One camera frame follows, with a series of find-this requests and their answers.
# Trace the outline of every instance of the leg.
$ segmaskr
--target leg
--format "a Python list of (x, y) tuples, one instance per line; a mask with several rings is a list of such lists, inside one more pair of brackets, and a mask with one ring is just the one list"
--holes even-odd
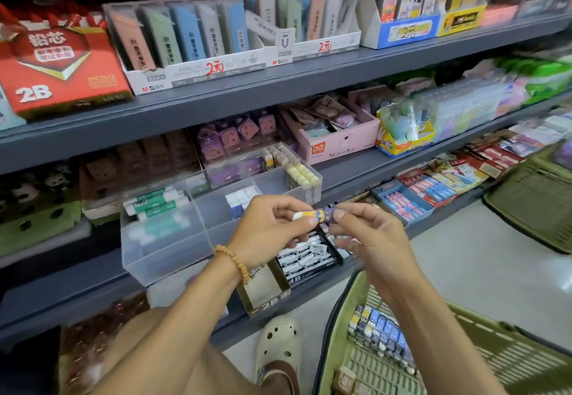
[[(101, 377), (113, 369), (160, 321), (167, 308), (155, 308), (133, 318), (111, 343)], [(249, 382), (218, 350), (207, 344), (191, 372), (184, 395), (290, 395), (283, 375), (271, 376), (262, 386)]]

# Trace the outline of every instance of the bracelet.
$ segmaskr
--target bracelet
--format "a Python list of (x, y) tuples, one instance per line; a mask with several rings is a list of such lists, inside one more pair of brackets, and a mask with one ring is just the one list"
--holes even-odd
[(217, 244), (217, 246), (215, 247), (214, 250), (215, 250), (214, 251), (215, 254), (217, 252), (222, 252), (226, 256), (229, 256), (230, 259), (232, 259), (232, 261), (239, 268), (240, 273), (243, 275), (243, 285), (246, 285), (248, 283), (248, 281), (250, 280), (250, 276), (248, 275), (248, 270), (247, 270), (246, 266), (244, 264), (242, 264), (242, 262), (240, 262), (239, 257), (236, 256), (233, 251), (228, 250), (225, 246), (221, 246), (220, 244)]

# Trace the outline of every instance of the person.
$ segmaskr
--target person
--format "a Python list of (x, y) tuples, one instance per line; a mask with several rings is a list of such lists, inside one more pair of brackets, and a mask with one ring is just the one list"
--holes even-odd
[[(299, 327), (289, 316), (271, 320), (257, 348), (257, 383), (249, 382), (209, 336), (243, 275), (284, 247), (307, 240), (317, 220), (294, 212), (312, 207), (291, 196), (256, 196), (226, 249), (217, 252), (169, 308), (131, 320), (105, 357), (94, 395), (299, 395)], [(369, 282), (390, 306), (407, 338), (430, 394), (497, 395), (503, 387), (479, 355), (443, 298), (423, 274), (404, 227), (370, 204), (336, 206), (330, 225), (339, 247), (355, 253)]]

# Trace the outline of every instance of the hand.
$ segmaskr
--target hand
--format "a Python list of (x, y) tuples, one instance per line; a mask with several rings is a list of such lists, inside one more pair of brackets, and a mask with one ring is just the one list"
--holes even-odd
[(390, 307), (396, 288), (404, 282), (423, 278), (401, 221), (381, 208), (363, 203), (336, 206), (332, 234), (349, 235), (359, 240), (336, 239), (338, 247), (358, 255), (363, 261), (369, 282)]
[(308, 232), (316, 227), (315, 217), (291, 221), (298, 211), (313, 208), (292, 196), (255, 196), (236, 227), (228, 248), (247, 269), (270, 261), (284, 247), (296, 247), (296, 241), (307, 241)]

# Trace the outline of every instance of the clear plastic organizer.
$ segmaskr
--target clear plastic organizer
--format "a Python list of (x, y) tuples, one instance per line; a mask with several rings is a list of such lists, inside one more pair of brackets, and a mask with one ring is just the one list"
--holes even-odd
[(123, 267), (143, 286), (203, 260), (217, 244), (227, 244), (240, 218), (229, 206), (226, 196), (254, 186), (261, 195), (293, 196), (308, 204), (321, 198), (322, 176), (296, 156), (318, 182), (293, 186), (287, 165), (270, 169), (201, 196), (191, 196), (195, 176), (173, 186), (189, 197), (188, 205), (138, 221), (121, 212), (121, 250)]

